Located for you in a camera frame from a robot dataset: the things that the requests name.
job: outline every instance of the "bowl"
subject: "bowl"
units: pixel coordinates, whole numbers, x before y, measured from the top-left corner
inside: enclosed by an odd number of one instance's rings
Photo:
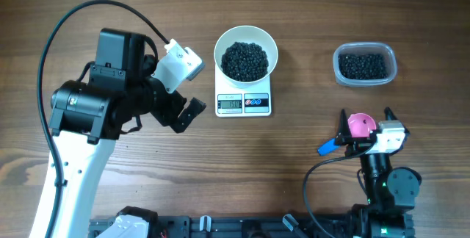
[[[214,61],[221,72],[223,72],[221,66],[222,55],[224,55],[227,48],[232,46],[235,42],[255,43],[261,46],[261,48],[263,49],[263,51],[266,52],[267,55],[267,74],[263,78],[255,81],[241,82],[232,79],[223,73],[225,79],[230,84],[237,87],[256,84],[258,82],[263,81],[263,79],[266,79],[272,73],[272,71],[276,67],[276,64],[278,63],[278,47],[276,46],[276,42],[272,39],[271,35],[269,35],[269,33],[265,32],[263,29],[260,29],[255,26],[237,26],[232,29],[229,29],[222,36],[220,36],[219,40],[215,44],[214,49]]]
[[[382,54],[388,76],[384,79],[348,79],[339,70],[338,56],[340,54]],[[385,43],[346,43],[336,49],[333,55],[333,69],[338,84],[349,87],[370,87],[391,82],[397,76],[397,60],[394,51]]]

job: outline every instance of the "pile of black beans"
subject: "pile of black beans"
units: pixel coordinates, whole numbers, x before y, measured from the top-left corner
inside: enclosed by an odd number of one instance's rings
[[[251,82],[267,74],[267,55],[255,43],[234,43],[222,55],[223,73],[231,79]]]
[[[372,80],[388,76],[382,54],[340,54],[339,70],[348,79]]]

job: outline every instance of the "blue object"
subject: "blue object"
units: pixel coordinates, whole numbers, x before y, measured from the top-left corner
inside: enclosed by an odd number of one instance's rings
[[[325,156],[325,155],[331,153],[332,151],[335,151],[339,147],[340,146],[335,145],[335,140],[331,139],[331,140],[327,141],[324,145],[320,146],[320,148],[318,149],[318,154],[321,155],[321,156]]]

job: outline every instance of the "bowl of black beans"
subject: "bowl of black beans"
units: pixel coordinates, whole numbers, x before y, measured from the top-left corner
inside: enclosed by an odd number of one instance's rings
[[[347,43],[333,55],[336,82],[350,87],[387,84],[397,75],[394,51],[384,43]]]
[[[214,60],[231,84],[246,86],[271,74],[278,62],[278,47],[263,29],[237,26],[220,36]]]

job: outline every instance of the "scale control panel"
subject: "scale control panel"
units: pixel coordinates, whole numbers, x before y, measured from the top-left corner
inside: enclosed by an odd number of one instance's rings
[[[217,96],[219,114],[256,114],[270,111],[267,93],[259,94],[220,94]]]

